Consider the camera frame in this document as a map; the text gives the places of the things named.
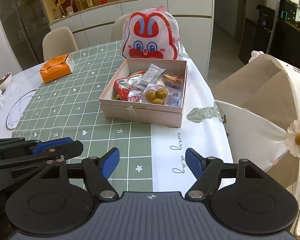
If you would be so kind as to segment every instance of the blue gripper pad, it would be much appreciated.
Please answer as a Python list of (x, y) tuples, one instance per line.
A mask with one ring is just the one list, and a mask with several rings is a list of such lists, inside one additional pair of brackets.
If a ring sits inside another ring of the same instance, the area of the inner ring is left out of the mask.
[(202, 160), (203, 157), (194, 149), (188, 148), (186, 150), (186, 164), (196, 179), (198, 179), (204, 171), (201, 166)]
[(114, 172), (115, 168), (118, 166), (120, 161), (120, 152), (118, 148), (112, 148), (105, 155), (103, 155), (100, 159), (102, 161), (102, 167), (100, 167), (100, 171), (103, 177), (109, 179), (112, 172)]
[(42, 152), (42, 150), (45, 148), (53, 148), (55, 146), (58, 146), (58, 145), (61, 145), (64, 143), (68, 143), (68, 142), (73, 142), (73, 140), (70, 137), (65, 137), (65, 138), (56, 139), (56, 140), (52, 140), (52, 141), (41, 142), (41, 143), (37, 144), (37, 146), (34, 150), (32, 150), (32, 153), (37, 154), (37, 153)]

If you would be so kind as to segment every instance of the green checkered tablecloth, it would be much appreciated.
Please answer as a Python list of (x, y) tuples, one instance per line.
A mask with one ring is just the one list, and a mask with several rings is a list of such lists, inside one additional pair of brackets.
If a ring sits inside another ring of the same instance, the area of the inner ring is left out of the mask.
[[(106, 118), (99, 97), (123, 62), (120, 42), (111, 42), (72, 53), (71, 75), (42, 83), (23, 112), (13, 137), (42, 141), (71, 137), (84, 151), (70, 163), (89, 156), (101, 157), (112, 147), (120, 162), (109, 181), (122, 191), (152, 191), (151, 126)], [(83, 187), (83, 181), (71, 179)]]

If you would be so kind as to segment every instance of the cartoon rabbit face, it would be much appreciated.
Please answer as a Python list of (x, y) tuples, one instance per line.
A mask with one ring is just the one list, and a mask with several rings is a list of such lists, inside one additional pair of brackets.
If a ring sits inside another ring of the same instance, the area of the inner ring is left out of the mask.
[(129, 18), (128, 38), (122, 48), (127, 58), (177, 59), (170, 24), (163, 14), (136, 12)]

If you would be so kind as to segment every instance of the orange tissue box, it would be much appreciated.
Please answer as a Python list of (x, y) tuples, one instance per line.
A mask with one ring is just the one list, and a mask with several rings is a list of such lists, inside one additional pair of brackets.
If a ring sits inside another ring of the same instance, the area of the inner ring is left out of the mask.
[(55, 57), (49, 60), (40, 69), (43, 82), (48, 83), (57, 78), (69, 75), (74, 69), (74, 60), (70, 54)]

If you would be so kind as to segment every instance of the green olive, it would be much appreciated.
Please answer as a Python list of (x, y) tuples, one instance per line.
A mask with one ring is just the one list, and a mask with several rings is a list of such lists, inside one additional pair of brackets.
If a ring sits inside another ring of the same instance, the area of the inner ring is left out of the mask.
[(146, 93), (146, 99), (151, 102), (153, 99), (157, 98), (157, 94), (156, 91), (153, 89), (150, 89), (147, 93)]
[(155, 98), (151, 101), (151, 103), (156, 104), (156, 105), (164, 105), (164, 101), (160, 98)]
[(156, 93), (157, 97), (161, 99), (164, 99), (168, 96), (168, 91), (164, 88), (159, 88)]

